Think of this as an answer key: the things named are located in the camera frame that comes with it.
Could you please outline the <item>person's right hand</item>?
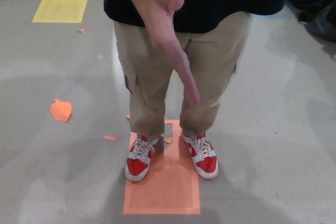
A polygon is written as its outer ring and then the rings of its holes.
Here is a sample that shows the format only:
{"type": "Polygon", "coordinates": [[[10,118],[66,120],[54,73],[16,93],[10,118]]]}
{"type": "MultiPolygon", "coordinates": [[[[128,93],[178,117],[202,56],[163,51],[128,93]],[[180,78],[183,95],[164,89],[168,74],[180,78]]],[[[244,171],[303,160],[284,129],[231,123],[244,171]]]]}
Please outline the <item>person's right hand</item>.
{"type": "Polygon", "coordinates": [[[199,104],[200,94],[192,76],[190,63],[174,30],[173,18],[184,0],[140,0],[136,7],[153,46],[164,53],[178,73],[187,98],[199,104]]]}

